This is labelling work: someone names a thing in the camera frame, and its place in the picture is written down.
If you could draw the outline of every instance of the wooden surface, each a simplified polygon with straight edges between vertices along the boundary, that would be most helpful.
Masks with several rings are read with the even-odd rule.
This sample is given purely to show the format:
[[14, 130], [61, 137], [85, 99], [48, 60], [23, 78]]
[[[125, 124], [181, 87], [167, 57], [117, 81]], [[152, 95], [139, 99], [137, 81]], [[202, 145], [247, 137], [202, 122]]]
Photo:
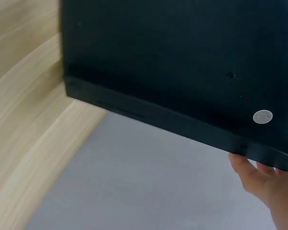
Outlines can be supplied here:
[[59, 0], [0, 0], [0, 230], [20, 230], [105, 111], [65, 96]]

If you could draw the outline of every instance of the black board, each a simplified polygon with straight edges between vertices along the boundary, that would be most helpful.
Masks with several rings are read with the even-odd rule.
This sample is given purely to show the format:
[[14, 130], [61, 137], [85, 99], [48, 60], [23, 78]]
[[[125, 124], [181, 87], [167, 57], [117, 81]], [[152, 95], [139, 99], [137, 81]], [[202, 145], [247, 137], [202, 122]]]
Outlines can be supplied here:
[[288, 0], [63, 0], [61, 28], [68, 96], [288, 171]]

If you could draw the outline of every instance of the screw hole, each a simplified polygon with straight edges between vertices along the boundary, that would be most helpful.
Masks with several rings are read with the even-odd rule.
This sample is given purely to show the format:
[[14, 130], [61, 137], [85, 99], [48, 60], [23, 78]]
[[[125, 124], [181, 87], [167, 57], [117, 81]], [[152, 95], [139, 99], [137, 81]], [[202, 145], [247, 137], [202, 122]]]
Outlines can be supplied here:
[[227, 76], [228, 78], [230, 78], [230, 79], [236, 77], [236, 75], [235, 75], [234, 72], [228, 72], [228, 73], [226, 74], [226, 76]]
[[248, 146], [246, 144], [240, 145], [240, 149], [241, 150], [246, 150], [247, 148], [248, 148]]

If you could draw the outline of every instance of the wooden wall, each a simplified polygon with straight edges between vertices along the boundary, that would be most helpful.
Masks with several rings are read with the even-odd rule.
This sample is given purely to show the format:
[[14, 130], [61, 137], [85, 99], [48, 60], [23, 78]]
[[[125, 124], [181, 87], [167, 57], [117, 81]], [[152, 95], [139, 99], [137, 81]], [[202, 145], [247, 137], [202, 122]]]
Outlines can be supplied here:
[[20, 230], [105, 111], [67, 98], [58, 0], [0, 0], [0, 230]]

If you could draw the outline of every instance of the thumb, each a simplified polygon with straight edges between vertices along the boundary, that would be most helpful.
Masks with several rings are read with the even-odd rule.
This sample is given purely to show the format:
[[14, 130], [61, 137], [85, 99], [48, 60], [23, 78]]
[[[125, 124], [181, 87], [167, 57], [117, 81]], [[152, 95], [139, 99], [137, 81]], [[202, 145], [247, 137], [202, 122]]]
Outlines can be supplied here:
[[253, 194], [266, 203], [264, 188], [265, 183], [271, 177], [259, 172], [246, 157], [232, 153], [230, 153], [228, 157], [231, 166], [239, 175], [245, 191]]

